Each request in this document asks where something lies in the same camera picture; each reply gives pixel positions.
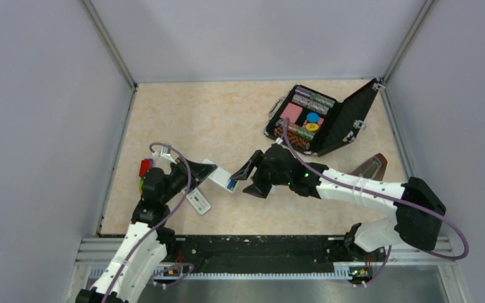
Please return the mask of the blue battery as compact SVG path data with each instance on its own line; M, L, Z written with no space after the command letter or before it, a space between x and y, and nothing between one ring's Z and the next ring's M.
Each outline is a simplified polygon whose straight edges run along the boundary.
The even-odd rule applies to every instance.
M232 189L235 186L235 183L236 183L235 180L230 179L227 184L227 188Z

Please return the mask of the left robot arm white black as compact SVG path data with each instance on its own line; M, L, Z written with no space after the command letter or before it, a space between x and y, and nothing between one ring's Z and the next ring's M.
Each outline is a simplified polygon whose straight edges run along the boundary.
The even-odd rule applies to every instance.
M100 278L81 289L75 302L137 302L158 265L175 257L174 231L165 227L172 216L167 204L196 189L217 165L177 158L169 167L169 173L152 167L143 174L141 197L121 245Z

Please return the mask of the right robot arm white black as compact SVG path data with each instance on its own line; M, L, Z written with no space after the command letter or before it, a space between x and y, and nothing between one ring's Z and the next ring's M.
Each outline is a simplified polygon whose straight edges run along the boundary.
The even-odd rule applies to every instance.
M345 252L353 260L400 243L422 251L434 250L446 213L439 197L420 178L410 177L400 183L345 174L320 163L304 162L278 144L255 151L231 179L251 179L251 185L243 191L258 198L266 198L274 186L287 186L300 196L345 201L385 214L381 220L351 228Z

